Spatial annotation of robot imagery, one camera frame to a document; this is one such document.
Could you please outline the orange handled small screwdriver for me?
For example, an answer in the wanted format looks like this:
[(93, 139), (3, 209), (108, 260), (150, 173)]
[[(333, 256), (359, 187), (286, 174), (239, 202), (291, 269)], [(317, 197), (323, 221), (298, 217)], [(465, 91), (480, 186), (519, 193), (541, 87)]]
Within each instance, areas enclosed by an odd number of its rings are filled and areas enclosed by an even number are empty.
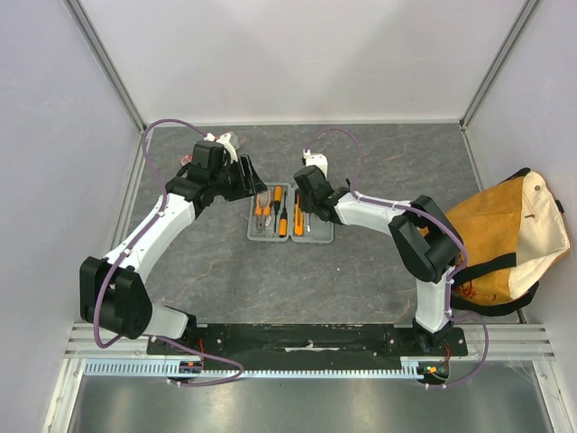
[(280, 185), (276, 186), (273, 190), (274, 231), (277, 231), (277, 223), (279, 221), (279, 211), (282, 201), (282, 194), (283, 194), (282, 187)]

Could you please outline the orange pliers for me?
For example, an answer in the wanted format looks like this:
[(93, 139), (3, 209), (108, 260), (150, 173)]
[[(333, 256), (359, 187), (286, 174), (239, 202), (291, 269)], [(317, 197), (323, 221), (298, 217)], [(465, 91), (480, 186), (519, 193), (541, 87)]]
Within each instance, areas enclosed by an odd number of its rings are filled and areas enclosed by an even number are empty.
[(257, 236), (271, 238), (272, 236), (272, 192), (267, 189), (254, 199), (253, 206), (254, 230)]

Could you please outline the grey plastic tool case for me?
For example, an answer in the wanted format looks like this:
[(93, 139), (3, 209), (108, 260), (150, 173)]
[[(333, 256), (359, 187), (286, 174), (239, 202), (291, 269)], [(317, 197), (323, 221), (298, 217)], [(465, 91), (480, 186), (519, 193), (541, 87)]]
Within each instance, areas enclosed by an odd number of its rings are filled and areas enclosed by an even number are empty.
[[(279, 221), (277, 223), (277, 231), (274, 231), (274, 212), (273, 212), (273, 190), (276, 186), (280, 185), (283, 189), (283, 194), (285, 191), (288, 192), (287, 195), (287, 211), (288, 211), (288, 232), (285, 238), (279, 238)], [(284, 243), (288, 240), (292, 240), (298, 244), (330, 244), (334, 240), (334, 224), (322, 221), (318, 216), (314, 214), (306, 213), (303, 208), (304, 214), (304, 234), (302, 236), (294, 235), (294, 206), (295, 206), (295, 195), (297, 193), (294, 185), (289, 183), (272, 183), (268, 184), (268, 189), (272, 192), (272, 236), (271, 238), (259, 237), (256, 235), (254, 230), (254, 216), (253, 216), (253, 206), (254, 197), (250, 204), (250, 214), (247, 225), (247, 238), (249, 241), (262, 242), (262, 243)]]

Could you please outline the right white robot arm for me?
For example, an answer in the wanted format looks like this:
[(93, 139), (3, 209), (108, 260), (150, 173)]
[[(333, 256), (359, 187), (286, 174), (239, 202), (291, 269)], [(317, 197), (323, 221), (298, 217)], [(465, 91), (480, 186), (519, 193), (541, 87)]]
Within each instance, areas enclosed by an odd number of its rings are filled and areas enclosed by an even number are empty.
[(413, 344), (433, 355), (452, 328), (451, 288), (463, 240), (437, 204), (427, 196), (413, 202), (373, 198), (346, 188), (298, 183), (302, 208), (321, 220), (360, 226), (389, 235), (406, 270), (416, 279), (417, 311)]

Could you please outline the orange handled large screwdriver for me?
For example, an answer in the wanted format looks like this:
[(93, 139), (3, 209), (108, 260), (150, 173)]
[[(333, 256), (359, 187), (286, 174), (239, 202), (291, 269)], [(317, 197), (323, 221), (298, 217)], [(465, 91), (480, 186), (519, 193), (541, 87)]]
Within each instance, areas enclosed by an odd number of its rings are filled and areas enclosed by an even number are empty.
[(285, 191), (283, 194), (282, 209), (279, 218), (279, 230), (278, 230), (279, 238), (285, 238), (288, 232), (287, 195), (288, 192)]

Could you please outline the orange utility knife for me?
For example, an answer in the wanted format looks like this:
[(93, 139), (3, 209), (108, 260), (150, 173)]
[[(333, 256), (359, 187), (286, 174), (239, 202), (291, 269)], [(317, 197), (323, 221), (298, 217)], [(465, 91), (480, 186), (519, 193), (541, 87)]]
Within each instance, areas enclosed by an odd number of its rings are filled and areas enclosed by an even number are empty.
[(297, 192), (295, 195), (294, 206), (294, 235), (302, 236), (304, 234), (304, 214), (301, 208), (301, 198)]

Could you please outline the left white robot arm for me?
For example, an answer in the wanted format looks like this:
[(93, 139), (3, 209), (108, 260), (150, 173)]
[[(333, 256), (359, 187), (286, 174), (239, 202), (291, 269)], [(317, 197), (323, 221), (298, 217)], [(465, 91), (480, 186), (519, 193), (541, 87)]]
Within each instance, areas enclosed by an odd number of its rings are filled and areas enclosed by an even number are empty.
[(152, 268), (172, 241), (209, 207), (251, 198), (267, 189), (250, 156), (237, 161), (192, 162), (170, 180), (156, 205), (136, 229), (104, 258), (89, 256), (80, 265), (80, 316), (119, 336), (165, 336), (177, 353), (195, 350), (194, 318), (180, 310), (154, 305), (145, 288)]

